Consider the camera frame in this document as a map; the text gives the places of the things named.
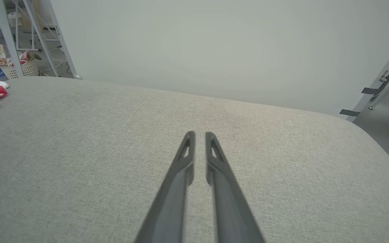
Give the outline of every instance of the gray upholstered cushion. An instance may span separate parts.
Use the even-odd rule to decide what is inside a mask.
[[[330,115],[50,77],[0,101],[0,242],[132,242],[185,132],[187,242],[213,241],[213,131],[269,242],[389,242],[389,156]]]

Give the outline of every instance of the white cable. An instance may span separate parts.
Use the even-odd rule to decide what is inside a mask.
[[[53,49],[52,51],[49,51],[49,53],[51,53],[51,52],[53,52],[53,51],[55,51],[55,50],[59,50],[59,48],[57,47],[57,48]],[[55,68],[61,66],[62,63],[64,62],[63,60],[54,59],[53,57],[52,57],[52,59],[61,62],[61,63],[59,63],[58,65],[56,65]],[[52,69],[53,69],[53,68],[41,70],[41,71],[40,71],[40,76],[44,74],[44,75],[46,75],[46,76],[49,77],[49,75],[45,74],[43,71],[49,71],[49,70],[52,70]]]

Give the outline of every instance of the white wall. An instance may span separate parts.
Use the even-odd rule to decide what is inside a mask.
[[[87,80],[346,117],[389,59],[385,0],[51,2]]]
[[[38,9],[40,10],[40,17],[43,19],[43,22],[46,23],[49,27],[53,26],[52,17],[49,13],[49,9],[52,7],[49,0],[38,0]]]

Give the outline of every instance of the fabric texture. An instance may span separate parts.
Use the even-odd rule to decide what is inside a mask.
[[[196,132],[185,238],[214,242],[206,131],[267,242],[389,242],[389,156],[330,115],[52,77],[0,101],[0,242],[133,242]]]

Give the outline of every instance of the laundry basket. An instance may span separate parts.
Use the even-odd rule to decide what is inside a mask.
[[[31,58],[21,65],[24,76],[38,76],[38,67],[35,62],[35,58]],[[17,78],[17,72],[14,66],[0,66],[0,68],[9,79]]]

